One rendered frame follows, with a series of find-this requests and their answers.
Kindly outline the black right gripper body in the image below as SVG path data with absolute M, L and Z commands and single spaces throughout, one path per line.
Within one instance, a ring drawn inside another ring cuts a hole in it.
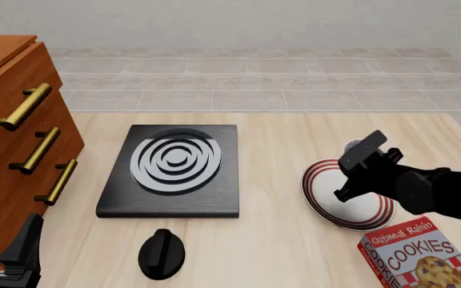
M 335 196 L 339 201 L 350 201 L 372 192 L 391 198 L 395 179 L 399 176 L 397 162 L 402 157 L 398 148 L 390 148 L 387 152 L 350 148 L 338 160 L 339 169 L 347 180 L 334 192 Z

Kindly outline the white plate with red rings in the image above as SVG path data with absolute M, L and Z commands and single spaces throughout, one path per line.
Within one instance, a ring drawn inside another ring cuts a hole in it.
M 301 179 L 301 189 L 310 208 L 333 225 L 358 232 L 387 226 L 395 216 L 394 201 L 368 193 L 341 202 L 334 192 L 346 181 L 338 160 L 328 158 L 307 167 Z

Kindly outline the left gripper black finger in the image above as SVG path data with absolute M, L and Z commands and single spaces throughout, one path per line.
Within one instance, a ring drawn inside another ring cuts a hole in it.
M 11 244 L 0 254 L 4 275 L 19 275 L 29 270 L 41 272 L 39 246 L 43 223 L 41 215 L 32 213 Z

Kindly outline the flat black stove plate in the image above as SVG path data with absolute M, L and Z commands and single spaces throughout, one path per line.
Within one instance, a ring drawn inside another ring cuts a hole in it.
M 96 206 L 99 218 L 238 218 L 235 125 L 130 127 Z

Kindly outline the wooden cabinet drawer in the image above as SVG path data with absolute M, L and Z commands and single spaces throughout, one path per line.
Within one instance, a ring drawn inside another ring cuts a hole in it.
M 51 93 L 16 131 L 0 126 L 0 166 L 5 169 L 12 162 L 23 162 L 39 144 L 37 131 L 48 131 L 62 126 L 68 112 L 62 104 L 60 77 L 43 44 L 35 43 L 0 69 L 0 118 L 8 117 L 22 102 L 26 88 L 41 83 L 52 86 Z
M 57 167 L 78 157 L 84 147 L 70 119 L 22 124 L 17 131 L 0 127 L 0 253 L 31 213 L 43 214 L 47 196 L 57 182 Z
M 61 95 L 62 104 L 66 107 Z M 61 120 L 61 130 L 53 146 L 32 174 L 0 166 L 0 253 L 14 239 L 32 213 L 43 215 L 49 206 L 34 201 L 34 196 L 47 195 L 62 172 L 55 165 L 76 159 L 84 142 L 69 110 Z

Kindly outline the round black stove knob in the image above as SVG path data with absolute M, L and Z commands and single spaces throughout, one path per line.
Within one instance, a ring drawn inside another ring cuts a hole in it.
M 182 240 L 167 229 L 156 230 L 138 253 L 140 270 L 152 280 L 166 280 L 176 275 L 185 261 Z

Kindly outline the oatmeal raisin cookies box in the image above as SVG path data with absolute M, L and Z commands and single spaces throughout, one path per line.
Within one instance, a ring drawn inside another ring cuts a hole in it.
M 368 232 L 357 248 L 382 288 L 461 288 L 461 252 L 429 218 Z

